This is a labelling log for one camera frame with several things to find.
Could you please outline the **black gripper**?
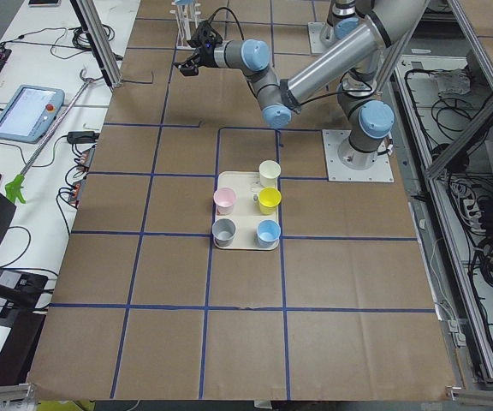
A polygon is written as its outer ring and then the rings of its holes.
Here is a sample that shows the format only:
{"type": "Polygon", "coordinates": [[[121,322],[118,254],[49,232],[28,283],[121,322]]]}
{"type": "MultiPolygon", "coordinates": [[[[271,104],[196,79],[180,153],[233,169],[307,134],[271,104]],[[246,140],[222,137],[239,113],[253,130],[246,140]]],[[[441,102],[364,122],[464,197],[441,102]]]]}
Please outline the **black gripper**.
{"type": "Polygon", "coordinates": [[[194,53],[185,62],[174,63],[174,67],[185,77],[197,76],[200,67],[216,68],[215,49],[194,48],[194,53]]]}

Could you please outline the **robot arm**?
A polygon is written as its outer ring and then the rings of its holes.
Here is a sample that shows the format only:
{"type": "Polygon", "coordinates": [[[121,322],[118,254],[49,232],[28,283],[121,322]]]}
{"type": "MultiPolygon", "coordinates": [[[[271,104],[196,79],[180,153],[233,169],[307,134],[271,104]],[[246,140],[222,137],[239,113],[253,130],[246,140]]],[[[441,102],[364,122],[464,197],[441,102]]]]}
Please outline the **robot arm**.
{"type": "Polygon", "coordinates": [[[330,45],[338,39],[344,39],[358,24],[354,0],[331,1],[320,39],[330,45]]]}
{"type": "Polygon", "coordinates": [[[392,109],[374,97],[383,83],[382,54],[417,26],[425,1],[335,1],[327,26],[335,39],[329,49],[290,79],[278,78],[270,66],[270,50],[261,40],[226,41],[201,21],[189,40],[193,54],[175,67],[185,76],[199,68],[239,69],[258,101],[265,123],[273,129],[287,126],[294,113],[319,98],[318,91],[334,80],[338,103],[351,124],[349,136],[338,148],[340,161],[353,170],[375,163],[382,141],[395,122],[392,109]]]}

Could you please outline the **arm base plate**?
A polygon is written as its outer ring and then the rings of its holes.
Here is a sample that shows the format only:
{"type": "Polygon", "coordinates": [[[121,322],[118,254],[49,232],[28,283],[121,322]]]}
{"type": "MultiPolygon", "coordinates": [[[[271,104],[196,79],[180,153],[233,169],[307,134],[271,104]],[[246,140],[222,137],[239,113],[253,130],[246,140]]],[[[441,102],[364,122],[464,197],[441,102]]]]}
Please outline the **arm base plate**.
{"type": "Polygon", "coordinates": [[[312,55],[325,53],[337,41],[338,23],[329,25],[327,22],[309,22],[307,25],[312,55]]]}
{"type": "Polygon", "coordinates": [[[385,141],[371,153],[358,152],[349,141],[350,130],[323,129],[324,157],[329,182],[393,183],[385,141]]]}

